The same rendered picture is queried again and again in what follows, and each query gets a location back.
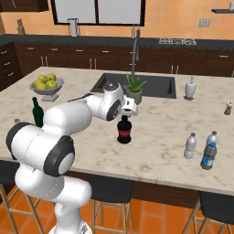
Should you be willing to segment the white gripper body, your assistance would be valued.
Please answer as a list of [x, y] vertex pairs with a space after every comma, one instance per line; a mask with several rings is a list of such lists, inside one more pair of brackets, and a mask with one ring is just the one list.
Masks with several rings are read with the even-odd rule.
[[132, 102], [130, 104], [125, 103], [122, 106], [122, 115], [137, 116], [138, 115], [138, 107], [137, 107], [137, 105], [134, 102]]

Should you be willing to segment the dark sink basin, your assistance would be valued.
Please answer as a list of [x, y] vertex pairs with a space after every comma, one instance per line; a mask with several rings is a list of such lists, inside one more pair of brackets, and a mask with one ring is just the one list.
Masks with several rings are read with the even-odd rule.
[[[142, 92], [144, 97], [176, 98], [176, 81], [174, 77], [139, 75], [139, 78], [140, 82], [146, 80]], [[103, 93], [103, 85], [107, 81], [114, 80], [122, 85], [123, 93], [126, 93], [125, 87], [128, 85], [126, 75], [113, 73], [103, 73], [90, 91]]]

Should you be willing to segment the grey tap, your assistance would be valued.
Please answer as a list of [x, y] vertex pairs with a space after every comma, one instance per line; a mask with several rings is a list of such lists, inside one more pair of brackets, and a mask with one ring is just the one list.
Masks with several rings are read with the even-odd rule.
[[135, 75], [135, 62], [138, 60], [139, 60], [138, 38], [135, 38], [133, 42], [133, 55], [132, 55], [132, 79], [133, 80], [134, 80], [134, 75]]

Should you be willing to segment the clear plastic bottle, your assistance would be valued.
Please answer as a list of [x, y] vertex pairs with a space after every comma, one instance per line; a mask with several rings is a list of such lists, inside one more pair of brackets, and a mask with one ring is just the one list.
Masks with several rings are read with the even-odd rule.
[[184, 151], [184, 157], [186, 159], [191, 159], [193, 157], [196, 145], [197, 145], [196, 134], [191, 133], [186, 140], [186, 148]]
[[207, 138], [207, 145], [216, 143], [218, 141], [217, 132], [213, 131], [212, 134]]

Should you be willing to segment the dark brown base cupboards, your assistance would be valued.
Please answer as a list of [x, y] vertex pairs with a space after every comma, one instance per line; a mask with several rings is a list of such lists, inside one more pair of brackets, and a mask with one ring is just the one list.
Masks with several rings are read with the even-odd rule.
[[39, 67], [140, 71], [234, 78], [234, 51], [16, 43], [22, 73]]

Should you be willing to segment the black seat wooden stool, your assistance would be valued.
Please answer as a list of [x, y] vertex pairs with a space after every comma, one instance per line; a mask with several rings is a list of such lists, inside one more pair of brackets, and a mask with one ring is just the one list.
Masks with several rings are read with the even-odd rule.
[[16, 188], [12, 195], [8, 197], [6, 195], [4, 185], [13, 186], [15, 184], [15, 175], [18, 168], [19, 163], [0, 160], [0, 197], [2, 198], [5, 205], [6, 213], [10, 219], [15, 234], [19, 234], [19, 232], [17, 230], [13, 214], [21, 214], [32, 217], [36, 221], [40, 234], [45, 234], [37, 214], [37, 205], [40, 202], [39, 198], [36, 201], [33, 201], [31, 196], [24, 194], [30, 208], [29, 211], [14, 209], [10, 207], [10, 201], [16, 195], [18, 188]]
[[[91, 230], [127, 234], [127, 223], [133, 231], [132, 191], [133, 181], [104, 175], [90, 175], [91, 195]], [[103, 226], [103, 206], [120, 207], [122, 210], [122, 230]]]
[[204, 234], [208, 224], [220, 225], [218, 234], [225, 229], [233, 234], [230, 226], [234, 226], [234, 196], [200, 191], [182, 234], [187, 233], [191, 223], [195, 234]]

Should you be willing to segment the grey fruit bowl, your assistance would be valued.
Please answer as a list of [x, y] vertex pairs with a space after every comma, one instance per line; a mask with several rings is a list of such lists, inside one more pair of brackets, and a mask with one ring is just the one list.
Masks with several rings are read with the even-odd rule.
[[31, 83], [29, 88], [33, 90], [35, 93], [43, 95], [42, 101], [55, 101], [58, 98], [58, 91], [61, 89], [64, 84], [64, 80], [61, 78], [57, 78], [58, 86], [55, 89], [51, 90], [38, 90], [34, 83]]

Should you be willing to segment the dark brown island panel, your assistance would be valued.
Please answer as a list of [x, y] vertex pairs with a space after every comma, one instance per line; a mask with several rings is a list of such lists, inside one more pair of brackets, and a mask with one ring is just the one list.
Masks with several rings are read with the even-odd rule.
[[[91, 174], [68, 171], [65, 175], [89, 181]], [[113, 201], [117, 198], [117, 195], [121, 195], [121, 197], [122, 195], [125, 195], [125, 188], [127, 188], [127, 186], [117, 186], [117, 188], [113, 189], [113, 192], [107, 192], [106, 186], [101, 186], [101, 188], [104, 188], [104, 198], [107, 198], [107, 201]], [[199, 194], [196, 190], [133, 180], [132, 198], [134, 199], [162, 203], [171, 206], [193, 208], [198, 197]]]

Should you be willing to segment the blue plastic bottle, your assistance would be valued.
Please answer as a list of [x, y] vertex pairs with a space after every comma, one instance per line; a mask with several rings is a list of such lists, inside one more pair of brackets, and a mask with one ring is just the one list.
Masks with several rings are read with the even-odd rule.
[[213, 166], [215, 156], [217, 154], [217, 147], [214, 142], [208, 144], [204, 150], [203, 157], [201, 160], [201, 167], [206, 170], [210, 170]]

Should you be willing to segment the green glass bottle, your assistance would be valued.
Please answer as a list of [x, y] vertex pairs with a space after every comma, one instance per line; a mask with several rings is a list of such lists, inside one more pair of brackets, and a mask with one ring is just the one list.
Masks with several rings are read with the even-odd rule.
[[43, 126], [43, 117], [44, 117], [43, 109], [39, 106], [36, 97], [33, 97], [32, 101], [33, 101], [33, 104], [34, 104], [32, 112], [33, 112], [35, 124], [38, 127], [42, 127]]

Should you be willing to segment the brown pepper shaker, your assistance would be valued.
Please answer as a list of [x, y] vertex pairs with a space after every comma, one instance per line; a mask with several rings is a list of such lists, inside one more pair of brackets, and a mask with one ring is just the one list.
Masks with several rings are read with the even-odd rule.
[[233, 106], [233, 103], [232, 103], [231, 101], [228, 102], [228, 103], [227, 103], [227, 108], [226, 108], [226, 110], [224, 111], [224, 114], [230, 115], [232, 106]]

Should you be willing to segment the dark brown drawer cupboard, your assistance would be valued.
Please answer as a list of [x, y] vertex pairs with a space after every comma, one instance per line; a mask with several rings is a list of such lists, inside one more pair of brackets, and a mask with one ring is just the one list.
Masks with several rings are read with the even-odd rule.
[[22, 78], [15, 45], [8, 43], [0, 46], [0, 91]]

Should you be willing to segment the wooden knife block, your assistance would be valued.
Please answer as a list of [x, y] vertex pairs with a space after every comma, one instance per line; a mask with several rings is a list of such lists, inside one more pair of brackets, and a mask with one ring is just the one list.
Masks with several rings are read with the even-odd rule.
[[18, 35], [24, 35], [26, 33], [24, 26], [23, 26], [22, 19], [17, 19], [17, 32], [18, 32]]

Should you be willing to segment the grey wall socket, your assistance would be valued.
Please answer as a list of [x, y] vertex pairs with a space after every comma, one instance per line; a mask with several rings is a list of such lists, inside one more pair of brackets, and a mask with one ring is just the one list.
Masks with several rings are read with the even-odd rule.
[[200, 18], [198, 22], [199, 27], [209, 27], [210, 26], [210, 18]]

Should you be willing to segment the dark wall shelf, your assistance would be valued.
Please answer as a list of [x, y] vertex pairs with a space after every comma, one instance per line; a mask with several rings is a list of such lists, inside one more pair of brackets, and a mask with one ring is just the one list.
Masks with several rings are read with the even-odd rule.
[[229, 9], [211, 9], [211, 12], [215, 14], [234, 14], [234, 10]]

